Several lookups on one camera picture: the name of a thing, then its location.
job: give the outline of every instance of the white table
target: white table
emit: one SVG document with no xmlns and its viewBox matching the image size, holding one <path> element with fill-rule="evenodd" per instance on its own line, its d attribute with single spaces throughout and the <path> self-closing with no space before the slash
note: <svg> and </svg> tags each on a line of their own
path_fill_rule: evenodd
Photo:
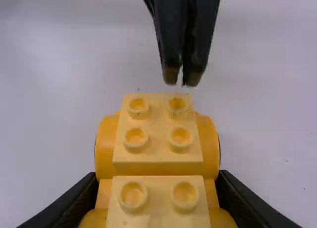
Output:
<svg viewBox="0 0 317 228">
<path fill-rule="evenodd" d="M 194 93 L 222 169 L 315 227 L 315 0 L 222 0 Z M 142 0 L 0 0 L 0 224 L 15 227 L 94 171 L 102 117 L 161 77 Z"/>
</svg>

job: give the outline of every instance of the white surface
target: white surface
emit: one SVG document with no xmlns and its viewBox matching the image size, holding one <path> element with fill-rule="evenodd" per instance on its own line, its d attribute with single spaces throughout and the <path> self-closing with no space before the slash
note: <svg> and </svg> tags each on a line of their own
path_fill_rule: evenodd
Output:
<svg viewBox="0 0 317 228">
<path fill-rule="evenodd" d="M 315 0 L 222 0 L 194 93 L 223 169 L 315 227 Z M 102 117 L 164 85 L 141 0 L 0 0 L 0 224 L 35 215 L 88 172 Z"/>
</svg>

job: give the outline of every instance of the yellow toy block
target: yellow toy block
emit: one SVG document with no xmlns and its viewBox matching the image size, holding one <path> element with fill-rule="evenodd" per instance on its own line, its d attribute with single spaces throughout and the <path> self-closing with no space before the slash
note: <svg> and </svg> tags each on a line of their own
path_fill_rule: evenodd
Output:
<svg viewBox="0 0 317 228">
<path fill-rule="evenodd" d="M 107 209 L 93 209 L 84 216 L 78 228 L 105 228 L 106 219 Z"/>
<path fill-rule="evenodd" d="M 112 180 L 100 180 L 95 209 L 108 209 Z"/>
<path fill-rule="evenodd" d="M 203 153 L 188 94 L 128 94 L 113 153 L 118 175 L 197 175 Z"/>
<path fill-rule="evenodd" d="M 113 177 L 106 228 L 211 228 L 202 176 Z"/>
<path fill-rule="evenodd" d="M 219 208 L 216 186 L 213 179 L 204 180 L 208 209 Z"/>
</svg>

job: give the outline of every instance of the yellow plastic toy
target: yellow plastic toy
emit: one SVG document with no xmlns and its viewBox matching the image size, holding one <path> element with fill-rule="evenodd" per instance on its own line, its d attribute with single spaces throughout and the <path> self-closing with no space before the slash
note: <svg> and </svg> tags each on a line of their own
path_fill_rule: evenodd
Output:
<svg viewBox="0 0 317 228">
<path fill-rule="evenodd" d="M 214 180 L 219 143 L 189 94 L 128 94 L 96 137 L 99 190 L 80 228 L 236 228 Z"/>
</svg>

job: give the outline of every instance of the lego stud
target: lego stud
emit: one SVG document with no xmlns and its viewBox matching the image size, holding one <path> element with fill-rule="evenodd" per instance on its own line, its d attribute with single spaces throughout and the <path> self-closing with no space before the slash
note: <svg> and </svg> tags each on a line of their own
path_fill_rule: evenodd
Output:
<svg viewBox="0 0 317 228">
<path fill-rule="evenodd" d="M 149 135 L 140 127 L 131 128 L 125 132 L 123 143 L 131 153 L 138 153 L 148 145 Z"/>
<path fill-rule="evenodd" d="M 199 201 L 197 188 L 188 181 L 176 183 L 172 188 L 172 202 L 178 212 L 192 212 Z"/>
<path fill-rule="evenodd" d="M 181 153 L 188 149 L 193 143 L 193 136 L 185 127 L 175 127 L 168 136 L 169 143 L 172 149 Z"/>
<path fill-rule="evenodd" d="M 128 113 L 133 119 L 144 119 L 150 113 L 149 103 L 144 98 L 134 98 L 129 102 Z"/>
<path fill-rule="evenodd" d="M 173 119 L 182 119 L 188 115 L 188 106 L 184 99 L 173 98 L 168 102 L 168 112 Z"/>
<path fill-rule="evenodd" d="M 126 183 L 118 196 L 120 206 L 127 212 L 140 211 L 148 200 L 148 190 L 141 182 L 132 181 Z"/>
</svg>

